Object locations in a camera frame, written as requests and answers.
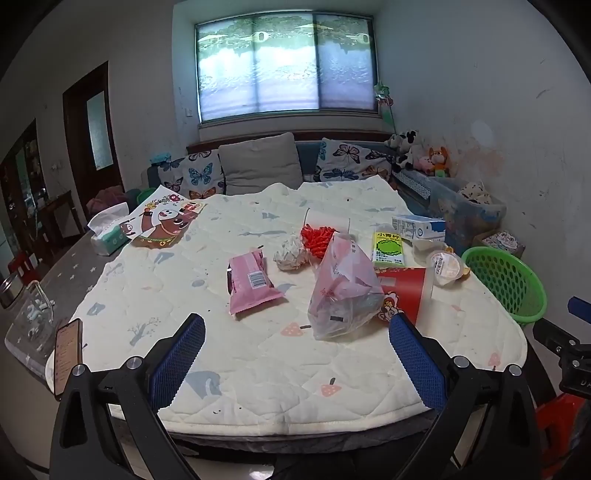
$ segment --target clear plastic container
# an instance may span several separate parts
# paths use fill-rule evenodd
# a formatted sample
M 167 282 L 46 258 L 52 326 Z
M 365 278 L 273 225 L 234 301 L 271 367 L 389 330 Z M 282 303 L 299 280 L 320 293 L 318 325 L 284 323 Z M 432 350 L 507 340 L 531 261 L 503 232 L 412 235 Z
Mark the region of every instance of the clear plastic container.
M 434 251 L 445 250 L 447 245 L 439 240 L 413 240 L 413 257 L 422 267 L 427 266 L 427 257 Z
M 455 282 L 464 274 L 466 266 L 462 259 L 456 254 L 437 250 L 427 257 L 427 265 L 435 269 L 435 283 L 444 287 Z
M 23 288 L 15 299 L 20 309 L 6 333 L 4 345 L 35 375 L 45 378 L 45 364 L 56 344 L 58 322 L 51 301 L 38 281 Z
M 430 177 L 428 182 L 429 214 L 445 219 L 446 243 L 460 255 L 472 246 L 476 235 L 496 229 L 507 212 L 506 205 L 493 196 L 490 205 L 470 202 L 457 192 L 466 183 L 439 177 Z

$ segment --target cow plush toy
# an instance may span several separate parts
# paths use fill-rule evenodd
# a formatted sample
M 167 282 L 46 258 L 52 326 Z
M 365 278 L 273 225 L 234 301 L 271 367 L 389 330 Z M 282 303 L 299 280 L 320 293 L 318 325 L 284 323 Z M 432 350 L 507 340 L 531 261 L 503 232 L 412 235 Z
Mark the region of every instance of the cow plush toy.
M 401 132 L 397 135 L 392 135 L 384 144 L 394 150 L 395 162 L 392 165 L 392 170 L 398 173 L 402 169 L 412 170 L 414 165 L 414 155 L 412 152 L 413 146 L 419 143 L 418 131 L 409 130 Z
M 418 131 L 409 130 L 397 135 L 392 135 L 384 142 L 384 144 L 387 147 L 392 148 L 392 150 L 395 150 L 398 155 L 403 155 L 408 153 L 413 145 L 418 144 Z

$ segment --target door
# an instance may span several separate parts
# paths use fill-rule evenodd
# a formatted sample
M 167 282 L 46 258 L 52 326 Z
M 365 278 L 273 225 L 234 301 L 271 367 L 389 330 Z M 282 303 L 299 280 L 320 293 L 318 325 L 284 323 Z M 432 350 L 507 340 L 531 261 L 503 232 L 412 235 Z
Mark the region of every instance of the door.
M 68 155 L 87 220 L 86 203 L 100 190 L 122 185 L 111 130 L 108 78 L 105 62 L 63 95 Z

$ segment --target metal screw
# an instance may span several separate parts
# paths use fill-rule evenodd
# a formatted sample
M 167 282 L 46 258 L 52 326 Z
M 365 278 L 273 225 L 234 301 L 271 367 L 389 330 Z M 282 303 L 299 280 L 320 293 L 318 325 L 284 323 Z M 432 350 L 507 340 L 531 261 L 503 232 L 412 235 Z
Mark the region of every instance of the metal screw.
M 518 377 L 521 375 L 521 368 L 519 368 L 519 365 L 509 365 L 509 373 L 514 377 Z
M 459 368 L 467 368 L 470 365 L 470 361 L 465 356 L 461 355 L 455 356 L 453 362 Z
M 79 377 L 84 373 L 84 370 L 86 370 L 86 367 L 82 364 L 78 364 L 74 368 L 72 368 L 72 375 L 74 375 L 75 377 Z
M 125 366 L 127 368 L 129 368 L 130 370 L 135 370 L 141 364 L 142 364 L 142 359 L 141 359 L 141 357 L 138 357 L 138 356 L 133 356 L 125 362 Z

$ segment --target mattress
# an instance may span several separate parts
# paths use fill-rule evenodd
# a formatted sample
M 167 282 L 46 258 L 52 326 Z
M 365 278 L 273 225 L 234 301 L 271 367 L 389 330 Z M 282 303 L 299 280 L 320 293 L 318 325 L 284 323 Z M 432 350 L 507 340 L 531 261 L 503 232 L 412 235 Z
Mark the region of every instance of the mattress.
M 213 436 L 326 435 L 392 424 L 427 410 L 389 340 L 372 320 L 331 341 L 315 340 L 307 308 L 311 267 L 280 271 L 272 261 L 281 242 L 301 228 L 308 208 L 350 217 L 350 232 L 368 253 L 375 225 L 410 213 L 380 177 L 274 184 L 263 192 L 215 195 L 172 247 L 126 245 L 105 265 L 73 318 L 83 320 L 83 360 L 93 371 L 118 368 L 174 334 L 191 312 L 206 324 L 206 341 L 171 406 L 158 415 L 173 433 Z M 235 318 L 228 313 L 228 259 L 260 247 L 268 274 L 285 300 Z M 412 249 L 404 245 L 408 266 Z M 434 287 L 417 328 L 450 356 L 478 368 L 523 365 L 525 337 L 474 276 L 452 288 Z M 50 388 L 53 356 L 46 366 Z M 119 406 L 111 406 L 123 418 Z

